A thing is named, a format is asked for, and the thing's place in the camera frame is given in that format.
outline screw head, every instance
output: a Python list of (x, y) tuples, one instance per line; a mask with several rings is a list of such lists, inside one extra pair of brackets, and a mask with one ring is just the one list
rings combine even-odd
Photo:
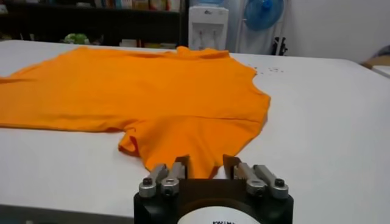
[(150, 177), (146, 177), (142, 180), (142, 184), (145, 186), (150, 186), (153, 184), (153, 180)]
[(275, 179), (275, 186), (277, 187), (284, 187), (285, 186), (285, 181), (283, 179)]

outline orange t-shirt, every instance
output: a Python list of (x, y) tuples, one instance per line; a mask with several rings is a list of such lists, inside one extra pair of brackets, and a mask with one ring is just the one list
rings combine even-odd
[(0, 126), (125, 131), (119, 148), (149, 170), (190, 155), (191, 177), (207, 178), (263, 126), (270, 98), (254, 75), (227, 51), (80, 47), (0, 78)]

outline table surface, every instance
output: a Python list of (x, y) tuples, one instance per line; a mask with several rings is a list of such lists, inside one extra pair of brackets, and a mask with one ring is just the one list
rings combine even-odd
[[(2, 42), (0, 74), (75, 47)], [(294, 223), (388, 223), (390, 80), (347, 60), (231, 56), (255, 67), (255, 86), (272, 97), (263, 131), (239, 157), (286, 180)], [(122, 135), (0, 128), (1, 204), (133, 217), (148, 172), (117, 151)]]
[(372, 70), (378, 74), (390, 78), (390, 66), (375, 65)]

